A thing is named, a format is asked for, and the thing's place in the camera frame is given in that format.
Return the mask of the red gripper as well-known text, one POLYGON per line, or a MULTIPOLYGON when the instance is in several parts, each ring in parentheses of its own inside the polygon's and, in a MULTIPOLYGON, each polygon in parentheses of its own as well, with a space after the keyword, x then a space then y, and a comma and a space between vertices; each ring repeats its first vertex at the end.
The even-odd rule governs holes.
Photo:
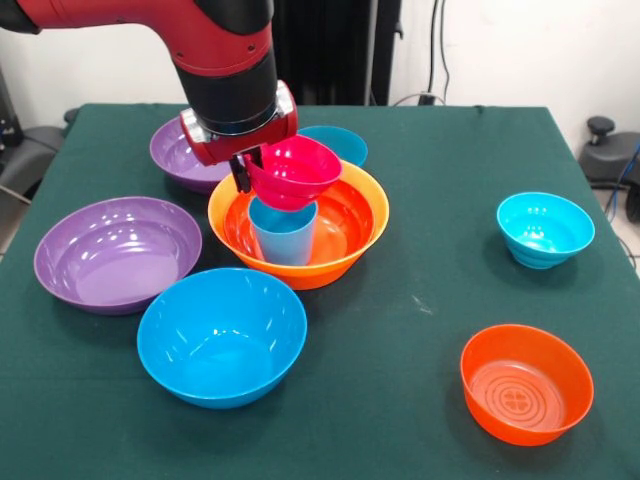
POLYGON ((275 110, 267 122, 249 132, 222 134, 207 130, 192 108, 179 115, 185 139, 196 159, 214 165, 230 159, 230 168, 239 193, 250 193, 251 181, 246 168, 263 168, 262 144, 274 144, 293 136, 298 130, 298 115, 293 94, 283 81, 277 82, 275 110))

